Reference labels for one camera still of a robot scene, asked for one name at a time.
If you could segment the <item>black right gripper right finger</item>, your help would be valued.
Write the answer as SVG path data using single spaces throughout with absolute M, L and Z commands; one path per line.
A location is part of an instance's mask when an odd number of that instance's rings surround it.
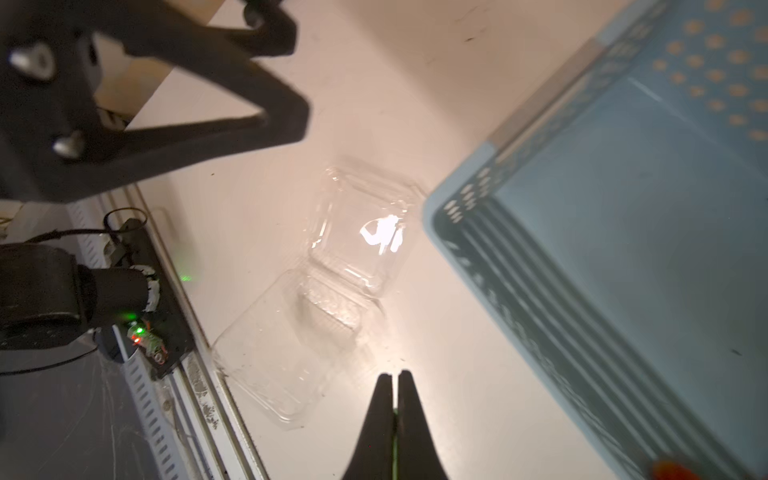
M 396 415 L 396 474 L 398 479 L 448 478 L 437 454 L 412 373 L 398 376 Z

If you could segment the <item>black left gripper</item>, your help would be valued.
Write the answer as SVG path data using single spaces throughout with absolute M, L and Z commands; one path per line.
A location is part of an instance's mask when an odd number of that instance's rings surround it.
M 247 1 L 245 28 L 210 27 L 174 1 L 1 4 L 1 197 L 67 203 L 218 157 L 301 141 L 310 105 L 253 60 L 290 56 L 296 22 Z M 100 82 L 97 31 L 128 65 Z M 136 114 L 179 67 L 265 110 L 123 132 L 101 107 Z

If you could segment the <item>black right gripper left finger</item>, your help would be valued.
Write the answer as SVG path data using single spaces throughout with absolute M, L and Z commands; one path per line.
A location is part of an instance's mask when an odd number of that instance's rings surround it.
M 394 440 L 392 376 L 381 374 L 376 381 L 355 449 L 342 478 L 392 480 Z

